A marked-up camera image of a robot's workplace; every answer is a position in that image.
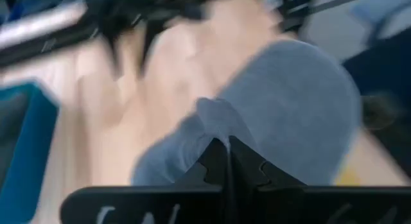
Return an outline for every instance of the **black bracket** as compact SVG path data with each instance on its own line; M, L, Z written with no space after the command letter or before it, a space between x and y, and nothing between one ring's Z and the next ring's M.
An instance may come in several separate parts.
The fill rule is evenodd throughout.
M0 49L0 67L22 62L79 42L103 35L115 66L113 75L120 71L116 41L126 30L140 22L147 26L143 56L139 57L144 71L147 51L156 35L166 29L165 23L180 16L191 20L204 18L200 4L205 0L86 0L87 11L69 27L47 33L14 46Z

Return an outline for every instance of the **gray sleeve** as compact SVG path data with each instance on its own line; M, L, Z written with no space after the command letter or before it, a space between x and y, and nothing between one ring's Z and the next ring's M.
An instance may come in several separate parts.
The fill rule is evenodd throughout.
M197 110L137 163L135 185L170 184L213 138L235 135L309 185L330 184L360 124L359 95L340 64L298 41L268 46L216 100Z

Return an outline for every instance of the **wooden surface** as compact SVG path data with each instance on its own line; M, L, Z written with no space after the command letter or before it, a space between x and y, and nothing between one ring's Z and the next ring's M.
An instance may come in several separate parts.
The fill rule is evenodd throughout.
M214 0L206 8L208 20L174 21L157 38L144 77L137 75L143 27L119 41L124 75L116 82L101 39L9 67L18 70L4 74L3 85L35 78L61 104L32 223L59 223L62 200L81 187L129 185L141 154L172 132L198 97L214 97L269 42L292 38L280 35L279 18L257 0ZM73 20L82 10L64 9L58 18ZM1 35L0 45L10 42ZM355 143L339 184L407 183L367 134Z

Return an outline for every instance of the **yellow object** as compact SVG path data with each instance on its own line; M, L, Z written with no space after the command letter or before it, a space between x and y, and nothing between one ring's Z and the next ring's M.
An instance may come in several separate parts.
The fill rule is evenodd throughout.
M338 178L335 181L335 185L360 185L360 179L357 177L355 170L349 166L345 166Z

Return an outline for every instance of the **blue tray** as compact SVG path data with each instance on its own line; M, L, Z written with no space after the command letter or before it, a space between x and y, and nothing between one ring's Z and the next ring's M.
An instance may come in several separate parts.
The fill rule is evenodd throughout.
M0 223L27 223L36 211L58 107L34 83L0 90L0 99L29 95L10 167L0 188Z

